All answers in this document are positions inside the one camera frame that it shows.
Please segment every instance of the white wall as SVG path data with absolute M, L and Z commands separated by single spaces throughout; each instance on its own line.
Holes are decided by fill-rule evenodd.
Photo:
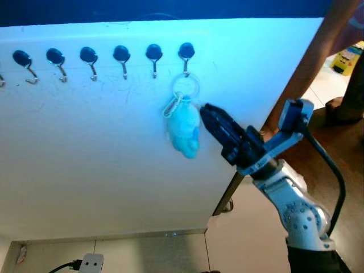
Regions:
M 221 146 L 202 127 L 198 156 L 176 152 L 161 110 L 182 71 L 183 42 L 196 54 L 195 103 L 225 108 L 260 128 L 294 72 L 322 18 L 87 23 L 0 29 L 0 234 L 15 239 L 201 229 L 234 174 Z M 158 43 L 158 77 L 144 56 Z M 131 53 L 129 78 L 112 58 Z M 80 61 L 83 46 L 99 55 L 97 82 Z M 46 62 L 56 47 L 69 82 Z M 40 82 L 12 60 L 28 52 Z
M 190 273 L 209 269 L 203 234 L 177 237 L 129 238 L 111 241 L 31 243 L 27 257 L 16 264 L 20 246 L 11 245 L 2 273 L 50 272 L 57 266 L 82 259 L 86 253 L 102 254 L 102 273 Z M 75 273 L 68 268 L 62 273 Z
M 7 251 L 10 247 L 11 240 L 0 236 L 0 272 L 4 264 Z

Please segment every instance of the black cable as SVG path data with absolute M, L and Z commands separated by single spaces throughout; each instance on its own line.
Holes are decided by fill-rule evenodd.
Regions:
M 344 204 L 344 201 L 345 201 L 345 196 L 346 196 L 345 181 L 344 181 L 344 178 L 342 177 L 339 167 L 336 165 L 334 160 L 332 160 L 332 158 L 328 155 L 328 153 L 321 146 L 321 144 L 319 144 L 319 142 L 313 137 L 313 135 L 310 133 L 308 128 L 306 126 L 302 126 L 301 132 L 303 133 L 305 138 L 310 142 L 310 144 L 319 152 L 319 154 L 322 156 L 322 158 L 326 161 L 326 163 L 329 165 L 330 169 L 333 171 L 333 173 L 335 174 L 335 176 L 339 182 L 339 190 L 340 190 L 339 197 L 337 199 L 337 202 L 335 205 L 335 210 L 332 215 L 330 228 L 327 232 L 327 235 L 330 236 L 335 227 L 337 219 L 339 218 L 339 214 L 340 214 L 342 205 Z
M 65 268 L 68 266 L 71 267 L 73 270 L 79 270 L 81 267 L 81 263 L 82 263 L 82 260 L 74 260 L 73 262 L 62 264 L 61 266 L 53 269 L 49 273 L 57 272 L 58 270 L 61 270 L 62 268 Z
M 72 266 L 73 263 L 65 263 L 65 264 L 62 264 L 61 266 L 53 269 L 52 271 L 50 271 L 49 273 L 54 273 L 58 270 L 61 270 L 62 268 L 65 268 L 65 267 L 68 267 L 68 266 Z

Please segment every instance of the keyring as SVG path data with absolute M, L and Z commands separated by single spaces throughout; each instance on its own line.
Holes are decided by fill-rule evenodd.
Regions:
M 176 91 L 175 90 L 175 86 L 176 86 L 176 83 L 178 82 L 178 80 L 184 80 L 184 81 L 189 81 L 189 80 L 192 80 L 193 83 L 195 84 L 195 89 L 193 91 L 193 93 L 191 94 L 185 94 L 184 92 L 182 91 Z M 188 102 L 190 101 L 191 99 L 195 98 L 198 93 L 200 92 L 200 83 L 197 79 L 197 77 L 190 73 L 188 77 L 185 76 L 185 74 L 181 73 L 181 74 L 178 74 L 173 80 L 172 80 L 172 83 L 171 83 L 171 90 L 172 90 L 172 93 L 173 95 L 179 99 L 180 97 L 182 97 L 180 99 L 180 101 L 183 101 L 183 102 Z

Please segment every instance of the wall hook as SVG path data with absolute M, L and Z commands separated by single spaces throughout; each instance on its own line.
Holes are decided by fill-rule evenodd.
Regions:
M 157 44 L 151 44 L 147 48 L 146 56 L 153 62 L 153 78 L 157 78 L 157 61 L 162 58 L 163 53 L 160 46 Z
M 28 69 L 28 71 L 33 75 L 33 77 L 34 77 L 33 80 L 29 80 L 29 79 L 25 80 L 27 83 L 36 84 L 39 81 L 38 76 L 30 68 L 30 66 L 32 65 L 32 59 L 30 58 L 30 56 L 26 52 L 24 52 L 22 50 L 16 50 L 13 53 L 13 59 L 17 64 L 20 64 L 21 66 Z
M 123 66 L 123 78 L 126 80 L 127 79 L 127 72 L 126 72 L 125 63 L 130 58 L 129 51 L 123 45 L 118 45 L 114 49 L 113 56 L 116 59 L 116 61 L 118 61 L 119 63 L 121 63 L 121 65 Z
M 98 59 L 95 50 L 93 50 L 90 47 L 83 47 L 80 52 L 80 58 L 82 61 L 84 61 L 85 63 L 90 65 L 90 67 L 92 69 L 92 73 L 93 73 L 93 76 L 91 76 L 91 80 L 97 81 L 96 70 L 95 70 L 95 67 L 93 66 L 94 63 L 96 63 L 96 61 Z
M 5 86 L 5 80 L 0 74 L 0 88 Z
M 189 72 L 187 71 L 187 64 L 194 54 L 195 50 L 193 49 L 193 45 L 191 43 L 184 43 L 181 45 L 178 56 L 180 56 L 180 58 L 184 62 L 183 73 L 185 74 L 185 77 L 189 76 Z
M 65 57 L 63 56 L 62 52 L 60 52 L 56 48 L 50 48 L 47 51 L 47 60 L 50 64 L 58 67 L 62 73 L 62 77 L 59 78 L 61 82 L 67 82 L 67 75 L 66 72 L 63 70 L 62 65 L 64 63 Z

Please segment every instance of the blue plush toy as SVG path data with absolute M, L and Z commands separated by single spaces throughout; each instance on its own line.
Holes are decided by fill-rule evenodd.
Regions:
M 191 104 L 191 99 L 184 96 L 176 103 L 171 115 L 167 118 L 167 130 L 174 148 L 186 158 L 196 157 L 200 135 L 200 113 Z

